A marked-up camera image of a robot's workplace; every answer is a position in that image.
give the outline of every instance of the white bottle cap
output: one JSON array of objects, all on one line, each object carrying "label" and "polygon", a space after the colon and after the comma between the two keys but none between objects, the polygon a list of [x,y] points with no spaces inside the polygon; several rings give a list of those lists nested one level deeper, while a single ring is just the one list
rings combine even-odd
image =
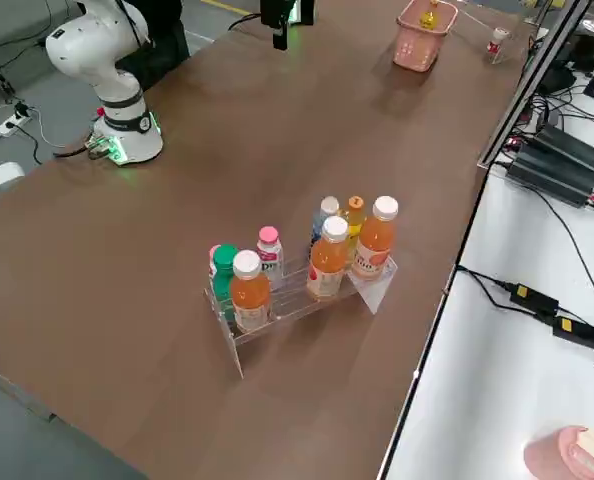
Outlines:
[{"label": "white bottle cap", "polygon": [[373,205],[373,215],[387,222],[395,218],[398,211],[399,204],[393,197],[379,197]]},{"label": "white bottle cap", "polygon": [[497,40],[497,43],[501,43],[510,35],[508,30],[504,30],[503,28],[496,28],[493,32],[493,38]]},{"label": "white bottle cap", "polygon": [[242,250],[233,260],[233,272],[242,280],[252,280],[261,272],[261,260],[252,250]]},{"label": "white bottle cap", "polygon": [[339,202],[335,197],[326,197],[321,201],[321,213],[326,217],[337,215]]},{"label": "white bottle cap", "polygon": [[339,243],[346,240],[348,236],[348,222],[337,215],[324,220],[322,234],[331,243]]}]

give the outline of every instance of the green bottle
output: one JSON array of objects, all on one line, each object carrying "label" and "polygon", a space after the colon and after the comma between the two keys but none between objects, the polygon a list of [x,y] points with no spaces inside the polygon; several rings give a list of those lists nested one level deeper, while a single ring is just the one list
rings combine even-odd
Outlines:
[{"label": "green bottle", "polygon": [[213,263],[217,270],[213,278],[213,291],[229,325],[235,323],[235,310],[230,302],[230,281],[233,279],[235,255],[237,255],[237,247],[234,245],[222,245],[213,255]]}]

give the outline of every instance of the plastic bottle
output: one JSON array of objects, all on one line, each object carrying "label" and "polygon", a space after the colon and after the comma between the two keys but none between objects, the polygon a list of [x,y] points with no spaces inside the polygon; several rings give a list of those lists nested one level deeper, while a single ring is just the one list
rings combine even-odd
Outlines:
[{"label": "plastic bottle", "polygon": [[501,49],[501,44],[504,43],[504,40],[508,38],[510,32],[504,30],[503,28],[496,28],[493,31],[493,37],[491,38],[490,42],[488,42],[488,46],[486,47],[486,59],[490,63],[494,63],[497,59],[497,55],[499,55],[499,51]]},{"label": "plastic bottle", "polygon": [[215,267],[215,262],[213,262],[213,257],[215,256],[215,250],[217,250],[221,245],[214,245],[208,251],[208,281],[210,282],[210,286],[213,286],[213,278],[215,278],[215,274],[217,273],[217,267]]},{"label": "plastic bottle", "polygon": [[337,295],[348,256],[348,222],[332,216],[324,221],[322,237],[310,254],[306,288],[317,298]]},{"label": "plastic bottle", "polygon": [[275,227],[259,230],[257,254],[261,258],[261,271],[266,274],[271,286],[279,286],[284,274],[284,252]]},{"label": "plastic bottle", "polygon": [[352,263],[355,259],[355,250],[357,248],[357,239],[361,226],[366,221],[364,215],[364,199],[353,196],[348,199],[348,210],[344,212],[344,218],[348,222],[348,259],[347,263]]},{"label": "plastic bottle", "polygon": [[428,10],[424,12],[419,18],[419,25],[427,30],[434,30],[437,26],[437,5],[439,0],[430,0]]},{"label": "plastic bottle", "polygon": [[237,254],[234,245],[221,245],[213,254],[215,276],[213,277],[213,292],[219,308],[229,323],[234,323],[235,312],[230,300],[230,283],[233,279],[233,260]]},{"label": "plastic bottle", "polygon": [[360,277],[376,278],[381,274],[395,238],[393,220],[399,205],[392,197],[379,197],[373,216],[366,220],[359,234],[353,272]]},{"label": "plastic bottle", "polygon": [[326,197],[321,201],[319,211],[313,215],[313,230],[310,237],[311,248],[321,238],[321,229],[324,221],[332,215],[337,215],[338,210],[339,202],[335,197]]},{"label": "plastic bottle", "polygon": [[252,332],[268,323],[270,282],[261,275],[261,259],[252,250],[242,250],[235,256],[233,271],[230,295],[235,321],[243,333]]}]

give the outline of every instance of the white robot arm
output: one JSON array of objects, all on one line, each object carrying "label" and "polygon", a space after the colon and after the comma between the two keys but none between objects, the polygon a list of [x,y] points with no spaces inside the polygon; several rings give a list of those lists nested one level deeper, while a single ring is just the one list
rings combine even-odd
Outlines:
[{"label": "white robot arm", "polygon": [[105,113],[95,122],[94,136],[109,142],[109,158],[119,165],[150,160],[163,148],[159,128],[137,79],[115,68],[148,41],[146,21],[122,0],[79,1],[86,14],[48,36],[48,56],[61,72],[95,89]]}]

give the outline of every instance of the pink basket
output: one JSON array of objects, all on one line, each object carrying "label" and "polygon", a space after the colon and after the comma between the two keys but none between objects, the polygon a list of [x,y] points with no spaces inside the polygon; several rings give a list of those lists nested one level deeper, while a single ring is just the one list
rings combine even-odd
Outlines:
[{"label": "pink basket", "polygon": [[427,30],[419,25],[419,18],[429,7],[429,0],[411,0],[397,17],[401,29],[393,62],[416,72],[425,72],[431,67],[459,12],[454,5],[439,2],[434,10],[437,14],[437,25],[434,30]]}]

